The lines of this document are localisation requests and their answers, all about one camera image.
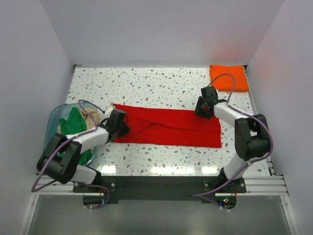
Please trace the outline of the green t shirt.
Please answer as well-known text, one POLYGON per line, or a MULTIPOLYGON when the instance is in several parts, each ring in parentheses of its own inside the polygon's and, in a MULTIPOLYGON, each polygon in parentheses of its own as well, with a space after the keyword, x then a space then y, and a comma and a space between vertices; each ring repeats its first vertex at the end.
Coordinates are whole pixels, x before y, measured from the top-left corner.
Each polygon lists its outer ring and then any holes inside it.
MULTIPOLYGON (((88 115, 77 107, 73 107, 68 115, 67 119, 59 119, 59 133, 63 135, 73 135, 80 132, 84 132, 94 128, 94 122, 88 115)), ((93 148, 84 151, 80 155, 79 165, 85 165, 93 156, 93 148)))

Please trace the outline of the red t shirt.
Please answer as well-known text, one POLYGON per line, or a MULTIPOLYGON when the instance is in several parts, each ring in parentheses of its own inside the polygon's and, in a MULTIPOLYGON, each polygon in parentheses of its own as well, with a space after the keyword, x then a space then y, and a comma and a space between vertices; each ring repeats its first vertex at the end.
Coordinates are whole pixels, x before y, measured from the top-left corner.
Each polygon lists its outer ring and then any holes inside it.
POLYGON ((215 117, 205 119, 192 110, 143 108, 114 104, 128 116, 130 131, 116 143, 140 143, 221 148, 221 125, 215 117))

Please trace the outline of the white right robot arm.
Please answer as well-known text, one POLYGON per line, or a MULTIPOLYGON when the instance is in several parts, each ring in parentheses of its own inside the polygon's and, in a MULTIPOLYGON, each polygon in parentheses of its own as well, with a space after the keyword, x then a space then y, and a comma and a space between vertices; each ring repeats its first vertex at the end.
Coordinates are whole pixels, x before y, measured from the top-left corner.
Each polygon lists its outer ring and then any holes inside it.
POLYGON ((234 127, 235 155, 220 170, 211 192, 230 192, 235 187, 235 180, 242 178, 251 164, 267 158, 272 152, 273 139, 266 117, 248 114, 231 106, 227 100, 218 98, 218 92, 212 86, 201 89, 195 115, 207 119, 215 117, 234 127))

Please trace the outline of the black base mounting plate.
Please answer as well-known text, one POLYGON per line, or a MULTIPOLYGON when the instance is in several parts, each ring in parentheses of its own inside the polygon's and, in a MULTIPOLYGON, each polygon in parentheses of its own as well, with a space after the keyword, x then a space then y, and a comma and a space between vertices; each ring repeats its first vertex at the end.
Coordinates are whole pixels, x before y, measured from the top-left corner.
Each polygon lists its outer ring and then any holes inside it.
POLYGON ((204 203, 216 202, 225 208, 236 205, 236 196, 246 193, 243 178, 211 193, 217 176, 103 176, 95 187, 76 183, 73 192, 84 194, 84 205, 118 204, 122 200, 194 201, 201 194, 204 203))

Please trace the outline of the beige t shirt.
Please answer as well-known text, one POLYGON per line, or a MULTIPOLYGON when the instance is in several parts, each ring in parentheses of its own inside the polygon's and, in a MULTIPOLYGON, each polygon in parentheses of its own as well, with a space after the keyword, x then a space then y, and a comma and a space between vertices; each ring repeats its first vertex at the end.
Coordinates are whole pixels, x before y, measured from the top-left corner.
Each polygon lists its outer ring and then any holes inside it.
POLYGON ((100 123, 100 115, 99 115, 99 113, 95 110, 95 109, 93 109, 93 108, 84 108, 84 109, 82 109, 85 113, 86 113, 86 115, 88 115, 89 116, 89 118, 94 122, 94 125, 95 125, 95 127, 96 127, 96 125, 97 124, 99 124, 100 123))

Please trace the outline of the clear blue plastic bin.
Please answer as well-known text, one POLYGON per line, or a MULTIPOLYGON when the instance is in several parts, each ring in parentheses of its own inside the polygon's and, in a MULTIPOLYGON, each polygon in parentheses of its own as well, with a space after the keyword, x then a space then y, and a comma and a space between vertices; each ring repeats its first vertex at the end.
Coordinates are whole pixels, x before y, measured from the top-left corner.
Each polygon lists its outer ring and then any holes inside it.
POLYGON ((77 108, 93 108, 95 109, 97 112, 98 110, 93 107, 92 105, 82 102, 81 104, 78 103, 72 103, 72 104, 63 104, 60 105, 58 107, 56 107, 50 114, 49 116, 49 121, 48 121, 48 125, 47 125, 47 130, 46 130, 46 136, 45 136, 45 143, 44 143, 44 147, 47 146, 48 142, 50 141, 50 139, 58 133, 58 126, 59 126, 59 119, 60 118, 65 118, 67 119, 70 110, 73 107, 77 107, 77 108))

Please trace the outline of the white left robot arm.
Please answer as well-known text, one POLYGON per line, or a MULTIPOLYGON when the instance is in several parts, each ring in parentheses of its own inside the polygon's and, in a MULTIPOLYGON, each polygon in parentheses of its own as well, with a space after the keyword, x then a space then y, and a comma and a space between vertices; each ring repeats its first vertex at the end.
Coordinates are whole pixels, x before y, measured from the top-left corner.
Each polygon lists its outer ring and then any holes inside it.
POLYGON ((103 188, 101 173, 89 166, 80 165, 80 155, 122 137, 130 131, 126 112, 113 109, 105 123, 73 135, 55 134, 48 142, 36 168, 39 172, 31 191, 37 192, 55 182, 84 185, 90 192, 103 188))

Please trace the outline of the folded orange t shirt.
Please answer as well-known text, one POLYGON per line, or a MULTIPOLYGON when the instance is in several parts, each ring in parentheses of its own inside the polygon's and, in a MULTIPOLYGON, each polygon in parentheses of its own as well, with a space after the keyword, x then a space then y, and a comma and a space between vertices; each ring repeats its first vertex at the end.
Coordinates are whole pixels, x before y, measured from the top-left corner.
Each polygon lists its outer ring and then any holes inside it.
POLYGON ((224 66, 224 65, 210 65, 209 67, 210 80, 213 81, 219 76, 211 85, 216 90, 221 92, 230 92, 234 85, 234 80, 231 75, 235 78, 234 92, 247 92, 248 84, 244 72, 244 67, 241 65, 237 66, 224 66))

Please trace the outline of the aluminium frame rail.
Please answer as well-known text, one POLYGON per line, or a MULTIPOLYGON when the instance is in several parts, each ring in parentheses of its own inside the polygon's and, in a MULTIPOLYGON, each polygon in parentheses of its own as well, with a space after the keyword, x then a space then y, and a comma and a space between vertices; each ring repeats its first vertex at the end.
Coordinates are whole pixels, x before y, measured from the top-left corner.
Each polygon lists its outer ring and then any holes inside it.
MULTIPOLYGON (((246 193, 237 196, 289 196, 289 192, 283 176, 247 176, 244 178, 246 193)), ((73 195, 74 183, 53 183, 41 190, 38 194, 43 195, 73 195)))

